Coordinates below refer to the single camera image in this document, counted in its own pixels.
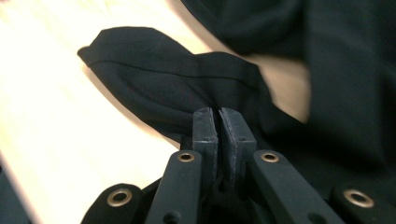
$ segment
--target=light wood surface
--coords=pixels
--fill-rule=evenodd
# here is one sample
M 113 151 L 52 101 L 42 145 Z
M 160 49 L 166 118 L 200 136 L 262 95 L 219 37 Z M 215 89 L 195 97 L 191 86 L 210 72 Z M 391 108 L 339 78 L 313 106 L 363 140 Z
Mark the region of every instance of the light wood surface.
M 232 53 L 177 0 L 0 0 L 0 162 L 34 223 L 79 223 L 104 189 L 145 187 L 177 150 L 77 56 L 117 26 L 156 28 L 193 53 Z M 275 104 L 306 120 L 304 66 L 246 59 L 261 68 Z

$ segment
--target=black garment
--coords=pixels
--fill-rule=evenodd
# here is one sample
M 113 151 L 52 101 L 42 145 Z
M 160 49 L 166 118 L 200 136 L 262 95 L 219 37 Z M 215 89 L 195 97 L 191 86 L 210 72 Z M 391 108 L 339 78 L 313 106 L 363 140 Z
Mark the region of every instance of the black garment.
M 236 52 L 307 62 L 316 137 L 380 166 L 396 161 L 395 1 L 182 2 Z
M 396 205 L 394 163 L 373 162 L 364 148 L 357 151 L 333 144 L 333 135 L 318 138 L 309 132 L 272 104 L 252 63 L 220 52 L 193 55 L 153 29 L 128 27 L 102 31 L 78 55 L 123 105 L 164 135 L 180 141 L 191 135 L 195 110 L 229 107 L 242 113 L 260 148 L 284 154 L 324 199 L 332 187 L 352 183 Z M 388 108 L 394 108 L 391 99 Z M 381 148 L 372 151 L 384 157 Z
M 0 223 L 29 224 L 20 200 L 0 167 Z

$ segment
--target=clamp jaw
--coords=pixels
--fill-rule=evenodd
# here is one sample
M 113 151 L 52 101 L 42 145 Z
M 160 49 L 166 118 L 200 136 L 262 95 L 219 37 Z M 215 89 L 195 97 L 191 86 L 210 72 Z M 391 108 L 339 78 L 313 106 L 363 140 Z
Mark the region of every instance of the clamp jaw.
M 350 209 L 344 190 L 332 196 L 341 198 L 332 204 L 341 219 L 283 155 L 257 149 L 240 113 L 222 108 L 217 118 L 219 126 L 210 108 L 196 111 L 192 148 L 175 152 L 160 180 L 106 189 L 82 223 L 371 223 L 364 208 Z

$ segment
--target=wooden table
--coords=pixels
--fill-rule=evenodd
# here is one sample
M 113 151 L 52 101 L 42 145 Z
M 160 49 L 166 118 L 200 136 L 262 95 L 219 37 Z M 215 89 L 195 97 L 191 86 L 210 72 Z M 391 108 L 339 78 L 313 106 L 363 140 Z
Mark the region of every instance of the wooden table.
M 145 187 L 177 150 L 77 56 L 116 26 L 153 27 L 193 53 L 232 53 L 175 0 L 0 0 L 0 162 L 34 223 L 79 223 L 104 189 Z M 245 59 L 262 70 L 274 103 L 306 120 L 304 66 Z

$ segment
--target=grommet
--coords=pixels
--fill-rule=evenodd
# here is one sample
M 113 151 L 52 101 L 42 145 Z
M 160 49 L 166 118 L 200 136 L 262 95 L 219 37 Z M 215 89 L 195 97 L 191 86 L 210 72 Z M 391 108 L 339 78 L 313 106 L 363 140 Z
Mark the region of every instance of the grommet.
M 273 154 L 273 153 L 270 153 L 270 152 L 262 153 L 261 157 L 262 157 L 262 160 L 268 161 L 268 162 L 277 162 L 277 161 L 279 161 L 279 157 L 277 155 Z
M 192 154 L 190 154 L 188 152 L 185 152 L 185 153 L 181 153 L 180 155 L 178 155 L 177 158 L 180 161 L 189 162 L 189 161 L 193 161 L 194 160 L 194 155 L 192 155 Z
M 120 207 L 131 201 L 132 192 L 128 189 L 116 189 L 107 197 L 108 205 L 112 207 Z
M 362 208 L 371 208 L 374 206 L 374 200 L 367 194 L 357 189 L 344 190 L 344 197 L 350 202 Z

